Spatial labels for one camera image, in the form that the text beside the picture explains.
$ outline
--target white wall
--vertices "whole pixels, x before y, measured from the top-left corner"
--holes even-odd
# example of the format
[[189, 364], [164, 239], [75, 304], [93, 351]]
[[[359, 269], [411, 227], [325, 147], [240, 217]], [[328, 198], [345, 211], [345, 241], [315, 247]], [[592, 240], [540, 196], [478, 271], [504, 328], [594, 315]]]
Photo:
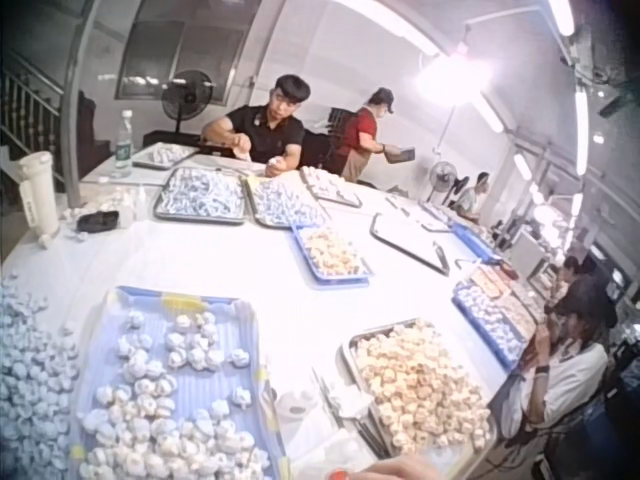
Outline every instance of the white wall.
[[[275, 79], [285, 72], [301, 75], [311, 85], [311, 98], [298, 117], [307, 126], [326, 120], [331, 107], [356, 110], [378, 87], [394, 91], [396, 113], [379, 123], [379, 140], [415, 146], [420, 162], [388, 165], [374, 156], [362, 179], [379, 188], [399, 185], [412, 196], [420, 192], [422, 165], [431, 166], [448, 109], [420, 97], [414, 79], [419, 52], [405, 40], [352, 10], [329, 0], [287, 0], [267, 49], [252, 102], [265, 102]], [[495, 173], [508, 142], [492, 132], [470, 106], [456, 111], [445, 138], [442, 159], [459, 176]]]
[[[242, 51], [226, 106], [210, 105], [198, 117], [183, 122], [182, 131], [195, 133], [209, 121], [228, 110], [244, 105], [251, 94], [251, 79], [259, 64], [284, 0], [262, 0], [260, 9]], [[115, 126], [123, 109], [133, 110], [134, 143], [142, 144], [142, 136], [156, 129], [172, 130], [175, 122], [154, 100], [115, 100], [122, 56], [140, 0], [103, 0], [96, 22], [107, 28], [94, 28], [81, 77], [81, 88], [97, 103], [94, 127], [96, 137], [113, 140]], [[113, 30], [119, 35], [107, 35]]]

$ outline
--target red shirt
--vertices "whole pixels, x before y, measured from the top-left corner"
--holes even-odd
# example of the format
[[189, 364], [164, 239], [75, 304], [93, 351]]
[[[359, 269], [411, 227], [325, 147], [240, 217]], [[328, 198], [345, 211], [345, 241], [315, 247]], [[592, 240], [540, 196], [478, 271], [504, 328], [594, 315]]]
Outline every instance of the red shirt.
[[351, 150], [361, 151], [360, 133], [368, 133], [374, 140], [378, 133], [376, 117], [373, 116], [371, 110], [365, 107], [358, 110], [356, 116], [349, 120], [344, 127], [342, 145], [338, 149], [338, 153], [346, 156]]

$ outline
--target electric fan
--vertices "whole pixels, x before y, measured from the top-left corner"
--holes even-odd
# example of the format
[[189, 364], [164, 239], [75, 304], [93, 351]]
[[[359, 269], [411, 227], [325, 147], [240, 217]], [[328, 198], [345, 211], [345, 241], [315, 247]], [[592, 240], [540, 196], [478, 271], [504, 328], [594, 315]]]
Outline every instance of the electric fan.
[[213, 96], [213, 83], [203, 72], [185, 70], [163, 85], [162, 109], [176, 121], [175, 133], [180, 133], [183, 120], [200, 115]]
[[429, 173], [429, 182], [433, 189], [427, 198], [427, 202], [431, 200], [431, 197], [435, 192], [444, 193], [448, 192], [457, 178], [456, 167], [449, 162], [438, 162], [431, 169]]

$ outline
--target table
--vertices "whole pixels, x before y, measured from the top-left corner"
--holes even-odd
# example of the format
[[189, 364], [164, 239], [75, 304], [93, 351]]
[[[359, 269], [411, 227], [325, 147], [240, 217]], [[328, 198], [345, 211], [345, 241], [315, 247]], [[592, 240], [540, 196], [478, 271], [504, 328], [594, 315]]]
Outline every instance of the table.
[[[200, 162], [247, 166], [213, 157], [195, 157], [182, 165]], [[104, 171], [101, 167], [96, 170], [86, 182]], [[170, 173], [140, 170], [134, 168], [130, 177], [118, 183], [151, 185], [149, 191], [157, 193], [159, 187], [153, 185], [161, 185]], [[296, 175], [289, 172], [284, 178], [297, 181]], [[399, 213], [384, 200], [383, 192], [358, 185], [353, 188], [363, 208], [323, 204], [371, 266], [374, 276], [366, 288], [323, 290], [295, 254], [291, 232], [262, 228], [252, 221], [227, 227], [147, 220], [126, 230], [91, 236], [85, 243], [69, 238], [63, 227], [49, 250], [40, 249], [35, 235], [29, 233], [3, 268], [20, 273], [23, 292], [46, 295], [50, 307], [40, 321], [51, 331], [63, 324], [72, 326], [81, 346], [86, 346], [82, 344], [105, 294], [118, 285], [248, 300], [258, 313], [261, 347], [279, 392], [308, 379], [311, 367], [328, 377], [337, 376], [341, 368], [338, 350], [352, 335], [423, 317], [435, 324], [452, 356], [480, 383], [488, 401], [506, 373], [450, 301], [453, 286], [466, 273], [454, 260], [473, 260], [474, 255], [453, 234], [438, 234], [451, 265], [447, 278], [387, 247], [369, 234], [371, 220], [377, 212]], [[331, 419], [321, 410], [295, 425], [282, 425], [288, 455], [303, 455], [333, 429]]]

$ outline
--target water bottle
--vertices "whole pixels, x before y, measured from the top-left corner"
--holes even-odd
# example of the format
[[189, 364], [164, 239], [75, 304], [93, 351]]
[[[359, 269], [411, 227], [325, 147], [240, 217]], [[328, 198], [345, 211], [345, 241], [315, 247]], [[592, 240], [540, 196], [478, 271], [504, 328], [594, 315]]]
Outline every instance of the water bottle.
[[133, 131], [131, 129], [131, 110], [123, 110], [120, 125], [118, 126], [118, 139], [116, 143], [116, 169], [115, 178], [123, 178], [131, 175], [133, 163], [131, 154], [133, 150]]

